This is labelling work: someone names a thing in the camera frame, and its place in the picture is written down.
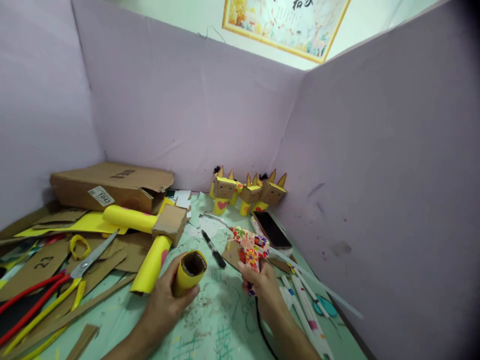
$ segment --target wall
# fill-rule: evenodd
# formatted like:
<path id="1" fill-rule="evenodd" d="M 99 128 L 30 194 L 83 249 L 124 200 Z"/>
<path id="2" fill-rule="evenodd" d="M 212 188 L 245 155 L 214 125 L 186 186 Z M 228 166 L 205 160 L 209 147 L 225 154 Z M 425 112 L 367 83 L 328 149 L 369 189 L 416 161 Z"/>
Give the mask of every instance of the wall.
<path id="1" fill-rule="evenodd" d="M 212 171 L 266 172 L 303 71 L 97 0 L 73 1 L 109 160 L 175 172 L 208 191 Z"/>
<path id="2" fill-rule="evenodd" d="M 461 359 L 475 333 L 479 64 L 447 2 L 310 71 L 273 163 L 282 223 L 378 359 Z"/>
<path id="3" fill-rule="evenodd" d="M 222 29 L 225 0 L 108 1 L 118 4 L 134 13 L 160 20 L 195 34 L 200 33 L 206 35 L 207 27 L 213 26 L 227 44 L 297 69 L 308 70 L 318 65 L 316 62 Z M 351 0 L 328 54 L 328 59 L 350 46 L 386 30 L 401 1 L 402 0 Z M 208 36 L 217 41 L 223 41 L 219 34 L 211 27 L 208 29 Z"/>
<path id="4" fill-rule="evenodd" d="M 51 172 L 104 155 L 69 0 L 0 2 L 0 229 L 53 196 Z"/>

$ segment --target red heart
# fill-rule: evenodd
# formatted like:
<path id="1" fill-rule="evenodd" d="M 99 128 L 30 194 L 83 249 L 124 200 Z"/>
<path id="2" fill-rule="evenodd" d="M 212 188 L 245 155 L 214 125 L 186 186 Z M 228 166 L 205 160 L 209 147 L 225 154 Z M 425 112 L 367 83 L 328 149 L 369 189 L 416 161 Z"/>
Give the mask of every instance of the red heart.
<path id="1" fill-rule="evenodd" d="M 225 209 L 225 207 L 228 205 L 228 203 L 229 203 L 228 200 L 225 201 L 225 202 L 219 201 L 219 202 L 218 202 L 218 208 L 219 208 L 220 210 L 223 210 L 223 209 Z"/>

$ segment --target yellow paper tube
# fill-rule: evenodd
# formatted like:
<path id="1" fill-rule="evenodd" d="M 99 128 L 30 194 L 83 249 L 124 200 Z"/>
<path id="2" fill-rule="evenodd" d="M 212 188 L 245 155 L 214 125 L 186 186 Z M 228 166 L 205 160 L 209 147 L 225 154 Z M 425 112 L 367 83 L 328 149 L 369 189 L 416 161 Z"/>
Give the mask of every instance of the yellow paper tube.
<path id="1" fill-rule="evenodd" d="M 135 229 L 142 233 L 152 233 L 157 217 L 125 207 L 110 205 L 103 212 L 103 220 L 126 228 Z"/>
<path id="2" fill-rule="evenodd" d="M 202 280 L 206 271 L 207 260 L 200 251 L 194 250 L 185 254 L 178 264 L 175 281 L 173 282 L 173 296 L 180 298 L 185 291 L 193 288 Z"/>
<path id="3" fill-rule="evenodd" d="M 212 199 L 215 199 L 215 194 L 214 194 L 214 183 L 213 183 L 213 182 L 211 183 L 211 186 L 210 186 L 210 193 L 208 194 L 208 196 L 210 196 Z"/>
<path id="4" fill-rule="evenodd" d="M 257 201 L 255 205 L 253 205 L 253 209 L 251 212 L 253 213 L 254 211 L 265 211 L 269 205 L 267 203 L 264 203 L 263 201 Z"/>
<path id="5" fill-rule="evenodd" d="M 239 193 L 234 192 L 232 198 L 230 199 L 230 205 L 237 206 L 237 199 L 239 198 Z"/>
<path id="6" fill-rule="evenodd" d="M 137 294 L 150 294 L 152 292 L 171 245 L 172 240 L 165 235 L 160 235 L 155 238 L 145 260 L 143 260 L 140 266 L 135 280 L 133 280 L 130 292 Z"/>
<path id="7" fill-rule="evenodd" d="M 247 216 L 249 214 L 249 210 L 250 210 L 250 204 L 242 200 L 240 204 L 240 215 Z"/>
<path id="8" fill-rule="evenodd" d="M 219 216 L 223 215 L 228 204 L 229 204 L 229 199 L 216 197 L 215 201 L 213 202 L 213 213 Z"/>

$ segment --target painting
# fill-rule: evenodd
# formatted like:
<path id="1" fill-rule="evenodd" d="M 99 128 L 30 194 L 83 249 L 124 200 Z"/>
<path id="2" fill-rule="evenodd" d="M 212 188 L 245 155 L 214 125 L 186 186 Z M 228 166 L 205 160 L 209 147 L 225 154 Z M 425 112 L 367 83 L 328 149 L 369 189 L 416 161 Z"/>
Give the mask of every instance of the painting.
<path id="1" fill-rule="evenodd" d="M 225 0 L 222 28 L 323 63 L 350 0 Z"/>

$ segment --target smartphone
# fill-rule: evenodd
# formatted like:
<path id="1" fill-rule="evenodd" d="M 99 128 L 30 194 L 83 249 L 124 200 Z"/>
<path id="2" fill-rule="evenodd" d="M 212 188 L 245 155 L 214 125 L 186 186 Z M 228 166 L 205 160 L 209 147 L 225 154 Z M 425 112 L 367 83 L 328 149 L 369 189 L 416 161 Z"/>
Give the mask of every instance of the smartphone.
<path id="1" fill-rule="evenodd" d="M 254 211 L 253 217 L 260 225 L 260 229 L 263 231 L 270 246 L 277 250 L 291 250 L 292 244 L 285 236 L 282 229 L 277 225 L 275 220 L 265 211 Z"/>

